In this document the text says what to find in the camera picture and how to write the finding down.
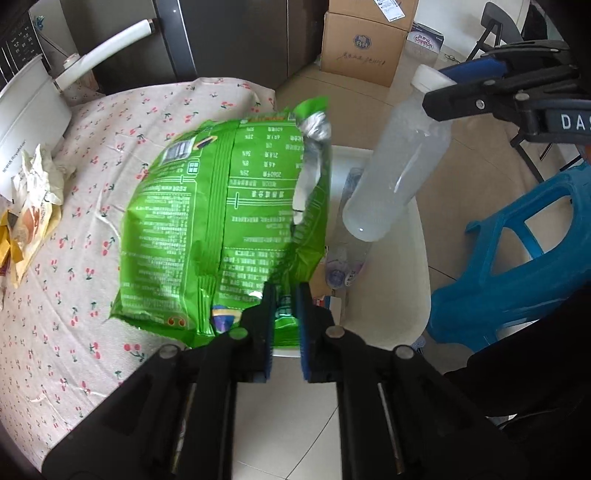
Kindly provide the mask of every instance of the barcode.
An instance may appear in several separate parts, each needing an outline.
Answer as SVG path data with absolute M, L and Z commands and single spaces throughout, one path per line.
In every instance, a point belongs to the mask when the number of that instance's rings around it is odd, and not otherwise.
M 192 138 L 191 140 L 185 140 L 183 142 L 178 142 L 174 145 L 171 145 L 166 150 L 164 150 L 161 164 L 164 165 L 165 163 L 175 160 L 185 160 L 191 154 L 191 149 L 193 148 L 194 142 L 195 139 Z

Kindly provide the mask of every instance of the screw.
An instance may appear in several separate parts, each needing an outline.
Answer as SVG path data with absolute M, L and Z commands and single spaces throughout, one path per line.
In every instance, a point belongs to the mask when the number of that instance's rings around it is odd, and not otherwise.
M 331 325 L 325 331 L 329 338 L 342 338 L 345 335 L 345 329 L 341 325 Z
M 414 350 L 410 348 L 408 345 L 399 346 L 394 351 L 394 353 L 398 358 L 401 358 L 402 360 L 410 360 L 412 357 L 414 357 Z
M 165 360 L 169 360 L 173 357 L 175 357 L 178 353 L 178 347 L 176 345 L 172 345 L 172 344 L 168 344 L 168 345 L 163 345 L 162 347 L 160 347 L 160 350 L 158 351 L 158 354 L 160 355 L 160 358 L 163 358 Z
M 248 330 L 244 327 L 237 327 L 230 330 L 230 338 L 232 340 L 242 340 L 248 336 Z

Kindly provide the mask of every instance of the eyeglasses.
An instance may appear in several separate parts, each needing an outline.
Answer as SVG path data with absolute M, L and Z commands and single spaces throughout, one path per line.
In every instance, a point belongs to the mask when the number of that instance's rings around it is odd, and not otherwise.
M 454 61 L 456 63 L 462 63 L 457 58 L 455 58 L 453 55 L 448 55 L 447 53 L 445 54 L 445 58 L 446 58 L 446 60 L 451 60 L 451 61 Z

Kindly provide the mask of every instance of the label sticker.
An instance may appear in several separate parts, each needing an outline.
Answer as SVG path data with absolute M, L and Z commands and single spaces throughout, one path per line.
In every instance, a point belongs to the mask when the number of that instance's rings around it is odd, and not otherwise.
M 187 159 L 191 154 L 191 149 L 193 148 L 194 142 L 195 137 L 193 137 L 190 140 L 185 140 L 183 142 L 177 142 L 175 144 L 172 144 L 164 151 L 161 164 L 164 165 L 172 161 Z
M 404 12 L 396 3 L 396 0 L 374 0 L 374 2 L 389 22 L 400 20 L 405 17 Z

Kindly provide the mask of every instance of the cardboard box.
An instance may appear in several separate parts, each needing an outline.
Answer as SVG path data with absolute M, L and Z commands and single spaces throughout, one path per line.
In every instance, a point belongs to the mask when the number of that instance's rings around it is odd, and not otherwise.
M 417 22 L 413 22 L 408 40 L 435 53 L 439 53 L 443 46 L 443 34 Z
M 389 87 L 407 35 L 382 23 L 327 13 L 320 68 Z
M 374 22 L 398 27 L 410 31 L 413 26 L 414 14 L 417 12 L 418 0 L 395 0 L 404 13 L 404 18 L 389 22 L 375 0 L 330 0 L 329 12 L 350 17 L 363 18 Z

